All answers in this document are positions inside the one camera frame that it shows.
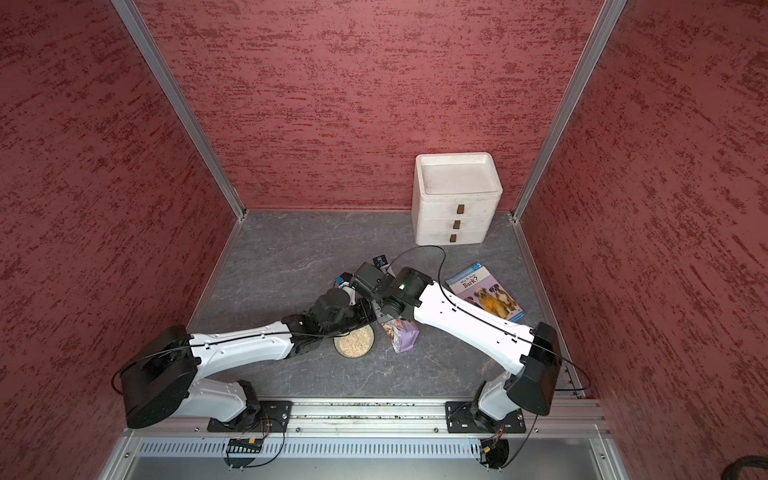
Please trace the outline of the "purple oats bag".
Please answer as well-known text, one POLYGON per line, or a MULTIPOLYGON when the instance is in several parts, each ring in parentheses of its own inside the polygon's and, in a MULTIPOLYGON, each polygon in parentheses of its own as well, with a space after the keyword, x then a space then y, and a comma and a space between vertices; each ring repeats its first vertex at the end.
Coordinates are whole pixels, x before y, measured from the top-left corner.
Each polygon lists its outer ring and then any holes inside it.
POLYGON ((396 319, 382 324, 396 353, 407 352, 414 348, 419 336, 418 327, 411 321, 396 319))

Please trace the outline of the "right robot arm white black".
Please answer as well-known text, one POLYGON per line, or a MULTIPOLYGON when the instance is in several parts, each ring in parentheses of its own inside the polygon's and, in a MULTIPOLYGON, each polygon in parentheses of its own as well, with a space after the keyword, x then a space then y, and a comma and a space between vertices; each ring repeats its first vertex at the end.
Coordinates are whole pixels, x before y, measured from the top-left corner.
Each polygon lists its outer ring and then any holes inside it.
POLYGON ((351 275, 350 287, 381 314, 449 333, 504 369, 494 380, 484 382, 466 407, 466 422, 472 428, 494 432, 513 413, 550 414, 566 362, 558 332, 551 325, 540 322, 531 327, 503 320, 412 268, 393 276, 364 263, 351 275))

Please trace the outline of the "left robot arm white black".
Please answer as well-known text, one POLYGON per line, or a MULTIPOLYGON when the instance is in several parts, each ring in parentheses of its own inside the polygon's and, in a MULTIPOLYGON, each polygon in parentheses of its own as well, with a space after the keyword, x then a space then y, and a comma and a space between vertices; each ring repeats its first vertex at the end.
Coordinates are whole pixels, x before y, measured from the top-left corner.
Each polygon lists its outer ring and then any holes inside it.
POLYGON ((221 382, 214 375, 262 361, 312 351, 326 338, 344 337, 375 321, 373 304, 332 288, 306 313, 262 327, 191 334, 173 326, 149 341, 113 376, 126 424, 143 429, 169 418, 206 418, 214 432, 249 432, 266 419, 250 382, 221 382))

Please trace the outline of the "dog picture booklet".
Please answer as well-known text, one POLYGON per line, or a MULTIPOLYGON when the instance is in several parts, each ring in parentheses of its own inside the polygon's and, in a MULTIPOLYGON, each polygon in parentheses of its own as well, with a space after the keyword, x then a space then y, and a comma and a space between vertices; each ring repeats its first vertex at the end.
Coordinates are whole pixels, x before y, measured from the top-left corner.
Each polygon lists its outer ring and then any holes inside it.
POLYGON ((460 299, 503 320, 517 322, 525 315, 520 305, 480 262, 450 277, 447 285, 460 299))

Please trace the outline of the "white three-drawer storage box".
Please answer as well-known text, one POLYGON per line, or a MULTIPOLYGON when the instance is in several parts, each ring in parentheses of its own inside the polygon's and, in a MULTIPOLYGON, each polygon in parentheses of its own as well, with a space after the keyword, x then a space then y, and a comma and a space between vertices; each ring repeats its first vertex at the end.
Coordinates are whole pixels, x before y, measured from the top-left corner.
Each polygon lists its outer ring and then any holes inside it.
POLYGON ((438 246, 482 243, 502 193, 488 153, 417 156, 412 198, 415 242, 438 246))

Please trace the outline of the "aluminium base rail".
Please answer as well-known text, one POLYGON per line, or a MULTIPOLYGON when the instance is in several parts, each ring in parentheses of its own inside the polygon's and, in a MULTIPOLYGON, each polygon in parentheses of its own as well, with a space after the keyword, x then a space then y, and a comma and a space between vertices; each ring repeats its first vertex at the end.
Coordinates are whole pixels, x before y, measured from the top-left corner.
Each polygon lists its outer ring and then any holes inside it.
POLYGON ((557 440, 546 450, 548 462, 583 453, 599 479, 625 479, 601 405, 596 400, 555 399, 549 415, 516 410, 500 425, 481 431, 469 418, 467 401, 443 398, 267 399, 260 422, 247 432, 215 428, 198 418, 172 418, 119 439, 103 479, 126 479, 142 459, 233 461, 234 470, 253 472, 292 459, 481 459, 487 448, 510 443, 530 453, 539 440, 557 440))

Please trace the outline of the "right aluminium corner post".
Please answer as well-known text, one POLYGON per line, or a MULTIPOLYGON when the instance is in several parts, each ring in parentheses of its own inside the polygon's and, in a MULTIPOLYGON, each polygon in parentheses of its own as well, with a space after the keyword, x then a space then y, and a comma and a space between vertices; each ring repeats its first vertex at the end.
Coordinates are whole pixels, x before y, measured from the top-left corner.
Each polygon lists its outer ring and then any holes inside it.
POLYGON ((524 212, 545 173, 626 4, 626 0, 606 0, 603 2, 552 123, 512 209, 512 218, 516 224, 522 222, 524 212))

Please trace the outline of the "aluminium corner post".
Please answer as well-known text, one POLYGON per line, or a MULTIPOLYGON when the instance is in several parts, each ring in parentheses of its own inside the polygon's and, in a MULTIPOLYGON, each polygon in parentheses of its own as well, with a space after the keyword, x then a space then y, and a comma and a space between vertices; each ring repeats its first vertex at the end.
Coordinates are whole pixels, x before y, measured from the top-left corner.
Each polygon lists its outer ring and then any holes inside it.
POLYGON ((626 4, 626 0, 606 0, 603 2, 552 123, 512 209, 512 218, 516 224, 522 222, 524 212, 545 173, 626 4))
POLYGON ((229 180, 213 146, 186 100, 170 67, 163 58, 157 43, 153 39, 136 3, 129 0, 112 0, 111 4, 139 49, 188 137, 200 154, 237 221, 242 222, 247 215, 247 208, 229 180))

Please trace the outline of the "left aluminium corner post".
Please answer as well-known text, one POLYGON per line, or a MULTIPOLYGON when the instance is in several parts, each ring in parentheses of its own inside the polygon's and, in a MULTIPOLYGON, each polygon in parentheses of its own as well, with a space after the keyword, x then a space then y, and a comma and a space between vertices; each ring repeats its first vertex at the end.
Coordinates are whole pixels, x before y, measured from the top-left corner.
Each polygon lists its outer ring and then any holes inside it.
POLYGON ((247 208, 229 180, 213 146, 186 100, 170 67, 163 58, 157 43, 153 39, 136 3, 129 0, 112 0, 111 4, 139 49, 188 137, 200 154, 237 221, 242 222, 247 215, 247 208))

